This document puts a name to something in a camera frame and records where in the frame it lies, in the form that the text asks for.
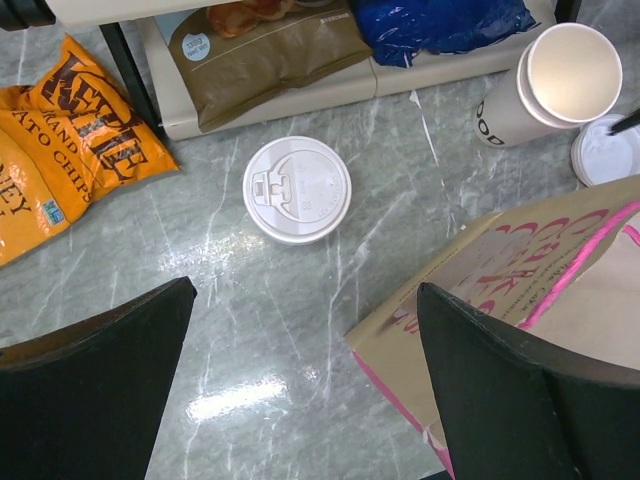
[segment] cup lid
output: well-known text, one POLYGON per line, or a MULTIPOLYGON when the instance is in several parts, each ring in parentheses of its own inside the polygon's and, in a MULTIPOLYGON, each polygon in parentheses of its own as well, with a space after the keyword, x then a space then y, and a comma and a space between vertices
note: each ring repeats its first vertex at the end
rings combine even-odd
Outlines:
POLYGON ((321 239, 351 203, 351 178, 338 154, 308 137, 284 137, 262 147, 243 180, 244 203, 267 235, 288 244, 321 239))
POLYGON ((605 115, 582 129, 571 149, 578 178, 588 186, 612 182, 640 173, 640 128, 609 135, 609 128, 623 118, 605 115))

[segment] marble surface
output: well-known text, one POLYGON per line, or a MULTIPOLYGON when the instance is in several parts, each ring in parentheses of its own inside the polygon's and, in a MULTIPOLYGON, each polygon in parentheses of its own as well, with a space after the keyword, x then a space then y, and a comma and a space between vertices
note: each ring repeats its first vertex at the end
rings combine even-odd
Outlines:
MULTIPOLYGON (((619 50, 625 84, 614 111, 629 112, 640 103, 640 13, 626 0, 583 3, 580 21, 619 50)), ((135 29, 127 32, 144 66, 135 29)), ((0 31, 0 86, 39 78, 62 35, 57 26, 0 31)), ((96 29, 74 35, 113 66, 96 29)), ((171 145, 181 173, 122 189, 0 269, 0 347, 188 275, 199 296, 149 480, 441 470, 342 337, 472 217, 580 188, 569 162, 575 131, 508 150, 476 140, 470 112, 498 78, 420 90, 422 109, 405 93, 171 145), (240 189, 251 156, 291 134, 335 148, 354 185, 339 230, 305 247, 266 238, 240 189)))

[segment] sticker label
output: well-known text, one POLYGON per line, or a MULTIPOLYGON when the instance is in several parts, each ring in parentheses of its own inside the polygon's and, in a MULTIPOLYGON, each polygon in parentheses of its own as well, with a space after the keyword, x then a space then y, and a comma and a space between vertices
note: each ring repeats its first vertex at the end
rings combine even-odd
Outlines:
POLYGON ((53 199, 42 205, 42 211, 47 216, 47 220, 49 220, 51 226, 57 225, 60 222, 64 221, 62 210, 58 208, 58 204, 53 199))
POLYGON ((182 40, 182 52, 192 62, 199 62, 209 55, 211 41, 204 33, 188 34, 182 40))

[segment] kettle brand potato chips bag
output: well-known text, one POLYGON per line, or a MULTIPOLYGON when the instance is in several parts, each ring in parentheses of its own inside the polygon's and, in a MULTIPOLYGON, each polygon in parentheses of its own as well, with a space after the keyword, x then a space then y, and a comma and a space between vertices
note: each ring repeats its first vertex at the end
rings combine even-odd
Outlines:
POLYGON ((37 85, 0 89, 0 265, 116 187, 177 169, 117 84, 67 36, 37 85))

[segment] white shelf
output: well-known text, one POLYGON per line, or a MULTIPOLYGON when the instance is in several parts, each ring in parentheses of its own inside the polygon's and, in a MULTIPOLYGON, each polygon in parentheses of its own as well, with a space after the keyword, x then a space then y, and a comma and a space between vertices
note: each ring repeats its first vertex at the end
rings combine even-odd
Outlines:
MULTIPOLYGON (((496 45, 465 55, 422 53, 408 69, 382 67, 373 59, 366 60, 305 88, 290 90, 216 131, 507 70, 531 41, 555 24, 549 0, 527 0, 525 4, 540 23, 527 33, 513 35, 496 45)), ((144 18, 138 24, 167 135, 173 140, 202 135, 196 110, 155 20, 144 18)))
POLYGON ((138 20, 232 1, 236 0, 47 0, 47 6, 65 27, 77 28, 138 20))

